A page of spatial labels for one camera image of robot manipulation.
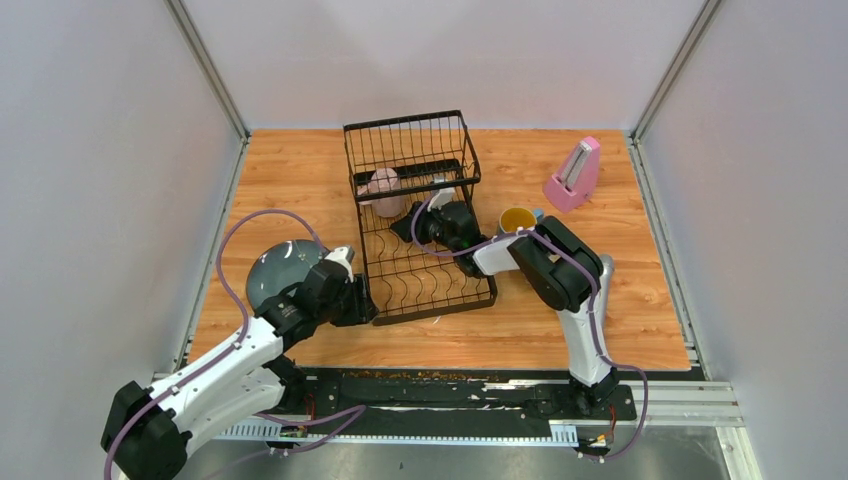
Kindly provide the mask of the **blue butterfly mug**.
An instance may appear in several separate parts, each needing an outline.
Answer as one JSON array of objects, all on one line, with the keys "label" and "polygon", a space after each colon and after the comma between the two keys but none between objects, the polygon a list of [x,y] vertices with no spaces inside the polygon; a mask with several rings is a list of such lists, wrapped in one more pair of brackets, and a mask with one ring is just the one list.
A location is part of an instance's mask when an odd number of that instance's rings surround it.
[{"label": "blue butterfly mug", "polygon": [[543,217],[544,210],[541,208],[510,207],[500,214],[497,233],[516,233],[521,229],[533,228]]}]

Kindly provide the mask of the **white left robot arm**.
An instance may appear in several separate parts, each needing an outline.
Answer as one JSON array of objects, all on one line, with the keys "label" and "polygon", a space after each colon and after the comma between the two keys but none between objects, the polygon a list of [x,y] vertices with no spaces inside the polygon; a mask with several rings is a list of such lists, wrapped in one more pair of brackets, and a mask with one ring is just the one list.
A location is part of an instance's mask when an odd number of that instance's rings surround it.
[{"label": "white left robot arm", "polygon": [[285,355],[325,323],[369,322],[376,308],[348,246],[325,250],[313,240],[282,242],[248,275],[253,314],[200,359],[143,387],[115,394],[101,437],[105,478],[172,479],[205,443],[239,421],[277,408],[298,411],[303,375]]}]

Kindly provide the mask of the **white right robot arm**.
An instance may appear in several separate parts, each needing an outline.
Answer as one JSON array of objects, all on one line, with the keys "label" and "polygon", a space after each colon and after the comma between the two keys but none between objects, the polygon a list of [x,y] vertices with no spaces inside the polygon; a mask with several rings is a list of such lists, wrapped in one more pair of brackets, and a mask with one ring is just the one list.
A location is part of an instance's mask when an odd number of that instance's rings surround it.
[{"label": "white right robot arm", "polygon": [[602,339],[603,310],[613,272],[610,257],[597,255],[554,216],[489,238],[480,232],[462,201],[439,207],[431,201],[416,201],[390,229],[422,250],[431,243],[439,245],[437,256],[453,259],[471,277],[521,272],[560,321],[569,373],[576,383],[570,392],[573,408],[592,418],[609,407],[618,384]]}]

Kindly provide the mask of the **pink ceramic mug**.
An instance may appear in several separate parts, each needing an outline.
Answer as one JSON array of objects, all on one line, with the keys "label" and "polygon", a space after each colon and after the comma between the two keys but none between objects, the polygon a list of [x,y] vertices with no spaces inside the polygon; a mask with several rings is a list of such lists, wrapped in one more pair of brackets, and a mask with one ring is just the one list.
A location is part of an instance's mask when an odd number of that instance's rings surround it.
[{"label": "pink ceramic mug", "polygon": [[383,194],[383,197],[360,200],[361,206],[369,206],[381,218],[395,218],[401,214],[405,200],[402,195],[388,195],[399,188],[399,177],[392,168],[379,168],[365,186],[357,190],[358,195]]}]

